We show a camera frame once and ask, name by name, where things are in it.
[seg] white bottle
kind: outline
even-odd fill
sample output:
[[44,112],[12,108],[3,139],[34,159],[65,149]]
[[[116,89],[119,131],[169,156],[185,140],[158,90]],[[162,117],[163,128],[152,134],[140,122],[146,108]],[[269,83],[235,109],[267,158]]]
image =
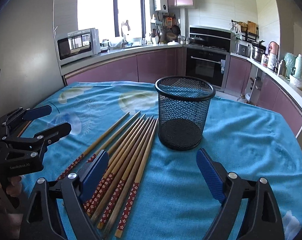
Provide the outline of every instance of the white bottle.
[[295,62],[295,73],[294,73],[294,77],[295,78],[302,78],[302,55],[299,54],[298,57],[296,58],[296,62]]

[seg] white countertop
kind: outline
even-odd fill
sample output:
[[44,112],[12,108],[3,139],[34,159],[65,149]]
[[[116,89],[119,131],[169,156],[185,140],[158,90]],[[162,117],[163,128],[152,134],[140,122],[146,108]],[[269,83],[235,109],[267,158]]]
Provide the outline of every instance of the white countertop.
[[296,103],[302,108],[302,91],[296,88],[293,84],[290,83],[289,80],[286,80],[282,76],[278,76],[272,70],[268,69],[267,67],[262,66],[260,63],[254,61],[251,58],[241,56],[235,53],[231,53],[231,56],[246,59],[259,69],[261,69],[264,73],[270,76],[275,82],[277,82],[295,101]]
[[107,52],[99,53],[98,55],[87,57],[84,59],[77,60],[76,62],[72,62],[69,64],[66,64],[61,67],[61,75],[64,76],[68,73],[71,73],[75,70],[81,69],[83,67],[96,64],[105,60],[117,58],[117,57],[123,57],[123,56],[129,56],[134,55],[135,53],[149,51],[149,50],[157,50],[157,49],[169,49],[169,48],[179,48],[182,47],[182,44],[177,45],[167,45],[167,44],[156,44],[156,45],[144,45],[141,47],[135,47],[135,48],[125,48],[125,49],[115,49],[115,50],[109,50]]

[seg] toaster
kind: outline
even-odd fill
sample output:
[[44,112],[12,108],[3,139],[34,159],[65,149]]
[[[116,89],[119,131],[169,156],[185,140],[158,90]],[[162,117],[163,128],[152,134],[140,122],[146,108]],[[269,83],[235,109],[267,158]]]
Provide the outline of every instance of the toaster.
[[235,53],[248,57],[249,55],[249,47],[245,45],[241,45],[239,43],[236,44]]

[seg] black mesh pen holder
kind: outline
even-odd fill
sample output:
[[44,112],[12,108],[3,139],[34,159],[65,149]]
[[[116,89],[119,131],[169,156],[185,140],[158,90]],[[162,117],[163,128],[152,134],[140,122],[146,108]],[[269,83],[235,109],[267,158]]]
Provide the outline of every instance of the black mesh pen holder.
[[172,76],[159,79],[155,89],[161,143],[178,151],[196,147],[202,140],[214,87],[199,78]]

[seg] orange cutting board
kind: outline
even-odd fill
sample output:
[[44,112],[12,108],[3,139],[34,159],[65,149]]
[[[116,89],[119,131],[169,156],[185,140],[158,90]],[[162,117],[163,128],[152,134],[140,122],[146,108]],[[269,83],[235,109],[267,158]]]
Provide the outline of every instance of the orange cutting board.
[[257,34],[257,24],[248,21],[248,32],[253,33],[253,34]]

